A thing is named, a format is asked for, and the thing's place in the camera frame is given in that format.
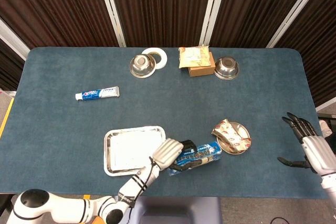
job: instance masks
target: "stainless steel bowl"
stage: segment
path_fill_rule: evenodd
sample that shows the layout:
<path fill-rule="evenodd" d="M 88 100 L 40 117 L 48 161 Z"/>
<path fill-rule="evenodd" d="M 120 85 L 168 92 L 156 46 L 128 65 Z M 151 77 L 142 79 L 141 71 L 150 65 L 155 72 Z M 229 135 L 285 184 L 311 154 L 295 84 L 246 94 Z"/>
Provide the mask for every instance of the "stainless steel bowl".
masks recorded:
<path fill-rule="evenodd" d="M 137 78 L 146 78 L 151 76 L 156 67 L 156 61 L 151 55 L 136 55 L 130 63 L 132 75 Z"/>
<path fill-rule="evenodd" d="M 224 80 L 232 80 L 239 74 L 239 65 L 232 57 L 221 57 L 216 61 L 215 75 Z"/>

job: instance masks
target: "cardboard box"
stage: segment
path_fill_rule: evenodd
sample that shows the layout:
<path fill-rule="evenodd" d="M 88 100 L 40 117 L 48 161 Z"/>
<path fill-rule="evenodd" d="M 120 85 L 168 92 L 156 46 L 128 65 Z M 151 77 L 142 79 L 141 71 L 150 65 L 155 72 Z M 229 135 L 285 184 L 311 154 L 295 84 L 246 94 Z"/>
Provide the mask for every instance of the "cardboard box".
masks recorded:
<path fill-rule="evenodd" d="M 209 54 L 210 54 L 211 65 L 207 67 L 188 68 L 190 77 L 206 76 L 208 74 L 213 74 L 215 72 L 215 60 L 214 60 L 214 57 L 212 56 L 212 53 L 209 52 Z"/>

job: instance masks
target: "brown curtain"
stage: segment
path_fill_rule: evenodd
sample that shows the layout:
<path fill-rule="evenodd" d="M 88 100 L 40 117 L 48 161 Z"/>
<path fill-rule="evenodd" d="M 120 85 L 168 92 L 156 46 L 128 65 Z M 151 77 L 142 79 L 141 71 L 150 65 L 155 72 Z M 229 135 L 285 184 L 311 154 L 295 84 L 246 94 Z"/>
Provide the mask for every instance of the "brown curtain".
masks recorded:
<path fill-rule="evenodd" d="M 296 0 L 222 0 L 213 47 L 266 47 Z"/>
<path fill-rule="evenodd" d="M 208 0 L 115 0 L 129 47 L 196 46 Z"/>
<path fill-rule="evenodd" d="M 31 49 L 118 46 L 104 0 L 0 0 L 0 17 Z"/>
<path fill-rule="evenodd" d="M 316 106 L 336 97 L 336 0 L 310 0 L 276 47 L 301 53 Z"/>
<path fill-rule="evenodd" d="M 0 88 L 16 90 L 25 61 L 0 40 Z"/>

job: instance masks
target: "table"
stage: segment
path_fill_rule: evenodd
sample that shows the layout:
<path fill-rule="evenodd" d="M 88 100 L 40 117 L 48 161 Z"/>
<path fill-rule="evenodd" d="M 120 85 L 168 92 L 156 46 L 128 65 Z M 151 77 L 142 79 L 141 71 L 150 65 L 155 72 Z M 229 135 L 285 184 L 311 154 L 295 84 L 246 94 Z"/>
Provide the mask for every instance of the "table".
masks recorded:
<path fill-rule="evenodd" d="M 116 195 L 130 178 L 103 170 L 103 137 L 113 129 L 159 125 L 166 136 L 215 141 L 221 120 L 244 125 L 252 137 L 244 154 L 169 177 L 149 196 L 326 198 L 320 177 L 277 161 L 303 159 L 303 150 L 281 119 L 292 112 L 318 129 L 317 115 L 299 53 L 292 49 L 211 48 L 214 58 L 232 56 L 234 80 L 189 77 L 179 69 L 177 48 L 163 48 L 165 68 L 146 79 L 129 72 L 143 48 L 35 48 L 25 63 L 0 140 L 0 191 L 40 188 L 59 194 Z M 76 101 L 75 93 L 112 86 L 119 98 Z"/>

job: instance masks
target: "white toothpaste tube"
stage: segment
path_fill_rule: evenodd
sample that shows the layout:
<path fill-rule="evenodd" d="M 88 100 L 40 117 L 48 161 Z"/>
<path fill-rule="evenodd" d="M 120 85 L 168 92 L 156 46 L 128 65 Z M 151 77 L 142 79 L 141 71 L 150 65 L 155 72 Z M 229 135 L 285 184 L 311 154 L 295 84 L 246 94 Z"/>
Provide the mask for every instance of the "white toothpaste tube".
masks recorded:
<path fill-rule="evenodd" d="M 91 91 L 84 91 L 76 94 L 76 100 L 92 100 L 106 97 L 119 97 L 119 87 L 112 87 L 106 89 L 96 89 Z"/>

